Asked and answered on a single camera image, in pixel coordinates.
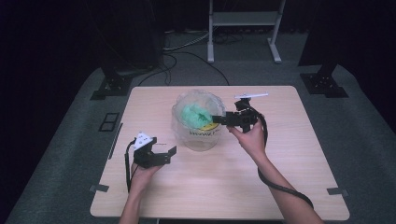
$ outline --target dark background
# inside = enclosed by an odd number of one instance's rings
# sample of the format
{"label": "dark background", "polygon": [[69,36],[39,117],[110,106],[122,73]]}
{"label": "dark background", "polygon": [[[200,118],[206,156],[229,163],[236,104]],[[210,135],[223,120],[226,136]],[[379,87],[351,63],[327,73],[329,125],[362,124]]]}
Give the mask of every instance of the dark background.
{"label": "dark background", "polygon": [[[100,49],[117,65],[137,63],[133,55],[139,49],[123,40],[125,28],[119,29],[109,2],[0,1],[0,222],[20,197],[80,86],[102,65],[95,52]],[[156,19],[151,24],[161,31],[207,27],[208,1],[150,2]],[[276,0],[215,3],[216,10],[225,11],[278,6]],[[281,23],[281,32],[309,31],[301,65],[321,64],[329,49],[340,49],[339,63],[356,77],[393,130],[395,11],[390,0],[288,0]]]}

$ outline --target table surface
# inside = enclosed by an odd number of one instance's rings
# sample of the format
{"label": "table surface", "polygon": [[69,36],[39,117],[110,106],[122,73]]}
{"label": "table surface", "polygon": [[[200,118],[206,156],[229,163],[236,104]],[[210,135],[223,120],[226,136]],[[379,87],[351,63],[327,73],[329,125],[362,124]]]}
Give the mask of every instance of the table surface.
{"label": "table surface", "polygon": [[109,188],[107,192],[96,191],[93,216],[121,215],[128,196],[124,153],[142,131],[158,138],[153,152],[177,146],[177,154],[153,177],[142,200],[141,217],[283,219],[270,190],[258,178],[257,166],[225,127],[218,143],[208,151],[193,151],[176,140],[171,127],[172,106],[181,93],[193,89],[217,95],[227,111],[235,111],[236,94],[268,92],[268,96],[250,101],[267,121],[268,157],[297,190],[311,199],[324,220],[349,218],[342,195],[329,195],[327,191],[337,184],[301,99],[290,86],[133,88],[112,157],[100,180]]}

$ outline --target green cloth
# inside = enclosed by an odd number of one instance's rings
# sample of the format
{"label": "green cloth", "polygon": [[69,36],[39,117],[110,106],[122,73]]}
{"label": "green cloth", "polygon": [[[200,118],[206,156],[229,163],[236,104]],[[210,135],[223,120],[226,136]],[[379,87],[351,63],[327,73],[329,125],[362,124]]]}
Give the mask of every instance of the green cloth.
{"label": "green cloth", "polygon": [[193,129],[200,129],[213,121],[210,113],[197,104],[185,105],[181,118],[186,126]]}

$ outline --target gray floor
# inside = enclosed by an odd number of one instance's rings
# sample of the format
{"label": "gray floor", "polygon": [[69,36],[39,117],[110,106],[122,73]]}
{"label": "gray floor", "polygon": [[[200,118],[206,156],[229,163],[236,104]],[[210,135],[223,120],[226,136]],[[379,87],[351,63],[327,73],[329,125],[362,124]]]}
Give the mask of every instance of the gray floor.
{"label": "gray floor", "polygon": [[[338,186],[349,194],[345,201],[350,219],[342,223],[394,223],[395,134],[361,91],[356,79],[341,66],[335,69],[333,77],[349,98],[329,99],[307,92],[299,75],[316,72],[318,67],[297,66],[305,34],[279,34],[276,44],[282,64],[274,64],[264,44],[267,36],[243,35],[241,41],[215,45],[213,66],[231,85],[295,87]],[[194,35],[169,35],[166,45],[175,47],[194,38]],[[180,51],[206,57],[205,42]],[[172,55],[177,58],[177,65],[171,70],[171,86],[227,84],[218,71],[197,57],[185,53]],[[164,56],[164,62],[170,66],[173,59]],[[145,77],[135,78],[132,87]],[[115,132],[103,133],[98,129],[106,113],[122,113],[128,99],[117,96],[90,101],[103,78],[102,71],[97,69],[81,87],[7,223],[118,222],[115,217],[99,218],[90,214],[94,196],[90,186],[98,184],[115,137]],[[141,85],[164,86],[165,74],[150,77]],[[156,220],[142,219],[141,223],[156,223]]]}

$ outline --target plastic container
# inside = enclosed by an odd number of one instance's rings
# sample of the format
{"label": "plastic container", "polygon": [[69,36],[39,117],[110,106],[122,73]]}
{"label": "plastic container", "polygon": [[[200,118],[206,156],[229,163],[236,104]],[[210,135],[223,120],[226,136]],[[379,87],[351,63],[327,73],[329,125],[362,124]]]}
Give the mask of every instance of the plastic container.
{"label": "plastic container", "polygon": [[178,141],[194,151],[206,151],[216,145],[222,126],[211,116],[225,116],[220,98],[208,91],[192,90],[180,94],[172,107],[172,129]]}

